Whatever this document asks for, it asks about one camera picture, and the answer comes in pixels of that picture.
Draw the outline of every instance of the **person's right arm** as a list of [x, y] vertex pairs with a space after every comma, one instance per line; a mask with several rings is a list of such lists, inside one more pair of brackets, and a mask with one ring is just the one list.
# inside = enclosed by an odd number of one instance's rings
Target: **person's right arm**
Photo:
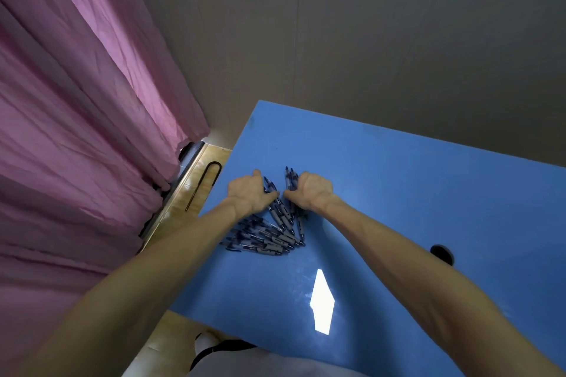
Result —
[[329, 220], [403, 304], [422, 329], [467, 375], [562, 376], [467, 277], [333, 194], [313, 173], [284, 195]]

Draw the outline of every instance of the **round black hole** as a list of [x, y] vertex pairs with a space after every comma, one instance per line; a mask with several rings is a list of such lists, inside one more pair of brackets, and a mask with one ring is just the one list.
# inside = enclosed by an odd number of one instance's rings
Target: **round black hole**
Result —
[[454, 255], [450, 252], [449, 248], [443, 245], [434, 245], [430, 248], [430, 253], [432, 253], [436, 258], [442, 259], [449, 266], [454, 265]]

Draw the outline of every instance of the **blue table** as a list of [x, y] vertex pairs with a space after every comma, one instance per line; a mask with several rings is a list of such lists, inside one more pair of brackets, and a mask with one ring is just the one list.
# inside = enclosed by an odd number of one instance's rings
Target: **blue table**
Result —
[[[426, 249], [448, 246], [455, 267], [566, 368], [566, 169], [260, 101], [203, 212], [254, 168], [283, 190], [285, 166], [329, 178], [346, 202]], [[219, 246], [171, 310], [370, 376], [460, 374], [329, 222], [311, 215], [306, 243], [282, 257]], [[334, 299], [317, 294], [328, 334], [310, 308], [317, 273]]]

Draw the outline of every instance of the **gray wall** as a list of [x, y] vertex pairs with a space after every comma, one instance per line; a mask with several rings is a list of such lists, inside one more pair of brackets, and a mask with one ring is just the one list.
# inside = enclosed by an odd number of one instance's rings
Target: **gray wall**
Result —
[[566, 166], [565, 0], [145, 2], [210, 143], [264, 99]]

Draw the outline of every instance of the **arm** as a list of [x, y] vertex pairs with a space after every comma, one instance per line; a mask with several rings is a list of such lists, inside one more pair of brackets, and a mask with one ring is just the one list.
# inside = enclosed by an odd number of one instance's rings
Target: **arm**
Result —
[[121, 376], [226, 232], [278, 194], [264, 194], [259, 170], [231, 181], [227, 198], [217, 207], [137, 255], [83, 296], [16, 376]]
[[422, 329], [467, 376], [562, 376], [467, 277], [332, 193], [329, 180], [301, 174], [285, 196], [328, 219]]

